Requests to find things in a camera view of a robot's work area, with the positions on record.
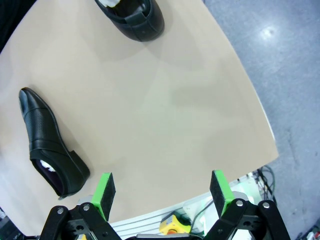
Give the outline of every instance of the table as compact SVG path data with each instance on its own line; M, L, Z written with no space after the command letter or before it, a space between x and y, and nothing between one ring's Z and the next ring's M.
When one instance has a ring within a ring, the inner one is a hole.
M55 205L73 208L113 172L116 222L232 181L277 156L273 134L235 51L201 0L158 0L163 35L126 38L93 0L38 0L0 55L0 206L25 235ZM69 150L91 171L58 200L29 161L23 87L51 107Z

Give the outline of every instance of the shoe heel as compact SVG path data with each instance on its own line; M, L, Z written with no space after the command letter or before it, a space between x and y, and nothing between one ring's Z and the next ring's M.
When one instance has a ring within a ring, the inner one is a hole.
M90 176L90 170L87 167L87 165L85 164L85 162L78 156L78 154L76 154L75 151L70 151L69 152L70 158L72 159L72 161L77 165L77 167L79 168L83 179L86 181L88 179L88 177Z

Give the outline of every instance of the shoe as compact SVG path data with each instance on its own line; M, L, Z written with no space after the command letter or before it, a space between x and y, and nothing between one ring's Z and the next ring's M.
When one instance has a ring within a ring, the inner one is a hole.
M156 39L165 29L162 12L155 0L121 0L115 7L95 0L104 14L128 38L147 42Z
M33 166L61 199L77 193L90 175L88 167L75 151L68 151L54 113L40 96L24 87L19 100Z

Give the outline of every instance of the gray concrete floor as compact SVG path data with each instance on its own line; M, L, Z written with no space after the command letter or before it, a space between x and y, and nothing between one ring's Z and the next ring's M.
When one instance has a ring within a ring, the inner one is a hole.
M275 196L292 239L320 218L320 1L204 0L273 129Z

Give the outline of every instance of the bolt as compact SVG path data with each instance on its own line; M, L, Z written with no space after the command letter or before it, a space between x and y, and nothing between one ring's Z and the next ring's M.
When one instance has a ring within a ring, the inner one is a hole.
M64 209L63 209L62 207L59 207L57 213L58 213L58 214L62 214L63 212L64 212Z
M267 202L262 203L262 206L263 206L265 209L270 208L270 205L269 205L269 203L267 203Z
M241 200L236 201L235 204L236 204L238 207L242 207L242 206L244 205L244 203L243 203Z
M84 205L83 210L88 211L89 208L90 208L90 206L87 204L87 205Z

